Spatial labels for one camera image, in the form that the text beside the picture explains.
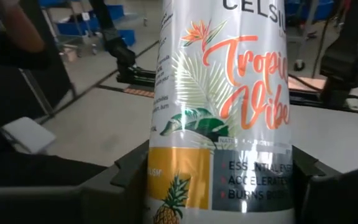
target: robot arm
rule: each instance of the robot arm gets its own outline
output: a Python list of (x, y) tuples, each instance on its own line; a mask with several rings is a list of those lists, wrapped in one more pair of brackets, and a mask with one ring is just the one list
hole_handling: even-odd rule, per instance
[(101, 33), (103, 35), (106, 50), (115, 58), (117, 62), (127, 67), (135, 65), (135, 53), (127, 48), (124, 40), (114, 26), (107, 6), (103, 0), (90, 0), (93, 11), (98, 18)]
[(127, 48), (118, 30), (111, 20), (103, 0), (90, 0), (93, 11), (98, 18), (106, 50), (117, 59), (118, 82), (154, 86), (155, 72), (147, 71), (136, 65), (136, 55)]
[(320, 99), (328, 106), (341, 107), (358, 88), (358, 1), (351, 2), (338, 39), (326, 49), (320, 74), (327, 77)]

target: celsius can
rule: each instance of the celsius can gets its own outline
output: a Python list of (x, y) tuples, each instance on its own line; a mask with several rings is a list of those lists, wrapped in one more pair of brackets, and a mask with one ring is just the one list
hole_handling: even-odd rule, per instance
[(147, 224), (294, 223), (284, 0), (164, 0)]

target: concrete floor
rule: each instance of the concrete floor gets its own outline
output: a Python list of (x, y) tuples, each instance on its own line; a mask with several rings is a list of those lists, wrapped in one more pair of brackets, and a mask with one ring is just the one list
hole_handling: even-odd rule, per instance
[[(144, 1), (145, 10), (141, 2), (136, 0), (108, 0), (108, 4), (124, 3), (127, 12), (144, 14), (146, 11), (149, 20), (148, 27), (143, 26), (142, 16), (123, 24), (124, 27), (135, 29), (137, 43), (132, 49), (136, 53), (159, 39), (158, 27), (162, 15), (160, 10), (162, 0)], [(67, 11), (56, 10), (54, 16), (61, 19), (67, 16)], [(330, 32), (328, 39), (334, 40), (335, 33)], [(306, 62), (305, 70), (290, 71), (290, 73), (321, 88), (324, 84), (322, 76), (318, 75), (315, 80), (310, 79), (318, 42), (319, 39), (309, 40), (301, 54)], [(292, 68), (295, 57), (296, 48), (294, 47), (296, 47), (294, 44), (288, 44), (289, 68)], [(145, 69), (155, 70), (157, 51), (158, 47), (155, 46), (140, 56), (137, 59), (138, 65)], [(108, 53), (100, 52), (97, 55), (87, 55), (75, 62), (67, 63), (66, 67), (71, 81), (81, 93), (115, 70), (116, 63)], [(103, 85), (118, 88), (127, 86), (117, 83), (115, 77), (113, 75)], [(290, 80), (290, 87), (307, 89), (294, 80)], [(61, 105), (68, 100), (70, 96), (63, 99)], [(48, 149), (48, 153), (67, 159), (110, 166), (115, 160), (149, 138), (152, 102), (153, 99), (142, 96), (94, 88), (44, 124), (45, 128), (57, 136), (57, 141)]]

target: bird of paradise flower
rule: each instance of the bird of paradise flower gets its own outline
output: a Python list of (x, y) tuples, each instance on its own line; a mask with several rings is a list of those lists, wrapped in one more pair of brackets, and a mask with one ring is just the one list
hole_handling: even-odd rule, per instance
[(209, 29), (211, 25), (211, 21), (208, 23), (208, 26), (205, 26), (204, 21), (200, 21), (198, 25), (195, 22), (191, 22), (191, 28), (187, 29), (186, 36), (182, 37), (182, 40), (185, 40), (186, 43), (183, 45), (184, 47), (190, 46), (192, 43), (202, 40), (201, 49), (205, 52), (206, 45), (209, 44), (216, 35), (223, 29), (224, 25), (226, 25), (227, 21), (223, 21), (214, 29)]

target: blue storage crate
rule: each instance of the blue storage crate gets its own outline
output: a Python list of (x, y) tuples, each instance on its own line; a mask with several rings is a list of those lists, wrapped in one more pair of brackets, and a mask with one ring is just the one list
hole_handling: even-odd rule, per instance
[(119, 30), (119, 34), (124, 40), (125, 44), (128, 46), (132, 46), (135, 44), (135, 31), (134, 30)]
[(109, 14), (112, 20), (117, 20), (124, 17), (124, 6), (123, 5), (107, 5)]
[[(90, 16), (88, 20), (89, 28), (91, 31), (97, 31), (99, 27), (98, 19), (94, 16)], [(59, 34), (61, 35), (86, 35), (88, 28), (86, 22), (78, 22), (81, 33), (78, 32), (75, 22), (58, 22), (56, 23)]]
[[(61, 1), (61, 0), (41, 0), (41, 1)], [(122, 5), (108, 5), (109, 13), (112, 20), (120, 19), (124, 17), (124, 6)], [(99, 22), (93, 12), (89, 11), (90, 20), (89, 28), (91, 31), (97, 31), (99, 28)], [(86, 35), (88, 28), (86, 27), (86, 22), (79, 22), (81, 33), (78, 32), (78, 29), (74, 22), (58, 22), (57, 29), (62, 35)]]
[[(291, 0), (285, 4), (285, 15), (294, 16), (298, 12), (300, 6), (299, 0)], [(326, 20), (330, 15), (334, 6), (333, 0), (319, 0), (319, 5), (317, 7), (316, 14), (314, 15), (315, 21)], [(309, 7), (303, 6), (301, 10), (301, 19), (307, 20), (309, 15)]]
[(49, 7), (57, 4), (62, 4), (66, 2), (66, 0), (38, 0), (41, 7)]

